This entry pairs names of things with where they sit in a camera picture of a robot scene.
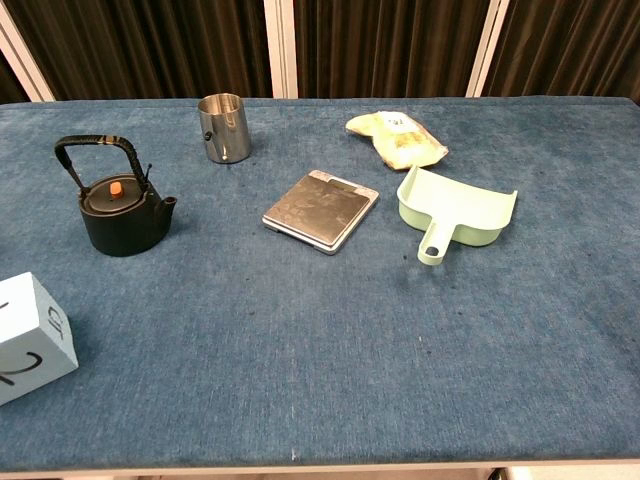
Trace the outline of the light green plastic dustpan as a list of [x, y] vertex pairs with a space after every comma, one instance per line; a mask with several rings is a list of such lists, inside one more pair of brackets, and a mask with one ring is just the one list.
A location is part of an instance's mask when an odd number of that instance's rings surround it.
[[442, 263], [452, 241], [481, 247], [497, 240], [510, 223], [517, 194], [482, 189], [417, 166], [396, 192], [400, 217], [424, 233], [417, 258], [431, 266]]

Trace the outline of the black cast iron teapot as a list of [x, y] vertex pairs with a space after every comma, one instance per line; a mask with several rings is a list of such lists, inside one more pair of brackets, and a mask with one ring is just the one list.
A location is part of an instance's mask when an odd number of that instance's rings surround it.
[[[112, 145], [123, 150], [131, 171], [83, 185], [66, 151], [80, 145]], [[59, 139], [54, 153], [79, 187], [79, 209], [92, 245], [100, 252], [125, 257], [144, 252], [168, 233], [177, 199], [161, 197], [143, 170], [134, 146], [124, 137], [70, 135]]]

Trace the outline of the yellow snack bag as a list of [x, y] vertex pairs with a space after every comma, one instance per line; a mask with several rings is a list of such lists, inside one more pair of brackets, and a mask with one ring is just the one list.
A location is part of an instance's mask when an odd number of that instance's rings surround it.
[[377, 111], [346, 122], [351, 133], [368, 137], [383, 162], [393, 170], [438, 163], [449, 150], [425, 127], [398, 111]]

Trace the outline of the blue fabric table cloth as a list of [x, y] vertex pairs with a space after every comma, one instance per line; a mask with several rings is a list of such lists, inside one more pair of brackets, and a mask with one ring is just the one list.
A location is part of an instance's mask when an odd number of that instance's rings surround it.
[[[517, 191], [491, 245], [436, 267], [402, 175], [352, 117], [403, 111], [440, 175]], [[0, 279], [67, 313], [78, 369], [0, 407], [0, 472], [640, 459], [640, 106], [520, 97], [245, 103], [211, 163], [193, 99], [0, 105]], [[54, 153], [124, 137], [163, 198], [154, 247], [98, 251]], [[320, 170], [376, 190], [327, 255], [262, 222]]]

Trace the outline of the stainless steel cup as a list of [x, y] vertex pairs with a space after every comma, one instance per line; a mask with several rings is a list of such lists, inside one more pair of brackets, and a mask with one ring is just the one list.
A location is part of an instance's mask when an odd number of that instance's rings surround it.
[[205, 150], [210, 161], [233, 164], [251, 154], [242, 99], [231, 93], [212, 94], [197, 105]]

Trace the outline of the silver flat kitchen scale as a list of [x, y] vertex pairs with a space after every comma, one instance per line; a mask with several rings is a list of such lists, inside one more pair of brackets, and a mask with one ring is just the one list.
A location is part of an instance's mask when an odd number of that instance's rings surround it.
[[262, 222], [276, 232], [333, 255], [378, 198], [374, 189], [312, 170], [266, 211]]

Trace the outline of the light blue numbered foam cube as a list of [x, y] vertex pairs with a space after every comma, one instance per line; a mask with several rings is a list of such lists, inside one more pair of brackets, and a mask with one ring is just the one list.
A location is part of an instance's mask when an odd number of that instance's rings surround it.
[[69, 319], [33, 273], [0, 281], [0, 406], [78, 367]]

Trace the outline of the dark brown curtain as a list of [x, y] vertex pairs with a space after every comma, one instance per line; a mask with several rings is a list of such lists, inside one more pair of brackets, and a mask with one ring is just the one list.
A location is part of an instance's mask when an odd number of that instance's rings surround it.
[[4, 0], [57, 100], [272, 94], [262, 0]]
[[294, 0], [303, 98], [465, 94], [490, 0]]
[[510, 0], [483, 94], [640, 105], [640, 0]]

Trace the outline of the white frame post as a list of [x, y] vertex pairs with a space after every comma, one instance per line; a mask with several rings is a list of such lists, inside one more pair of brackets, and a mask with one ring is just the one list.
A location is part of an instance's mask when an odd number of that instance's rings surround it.
[[32, 102], [55, 101], [4, 0], [0, 0], [0, 50]]
[[490, 0], [465, 96], [478, 98], [493, 61], [510, 0]]
[[293, 0], [263, 0], [273, 97], [297, 99]]

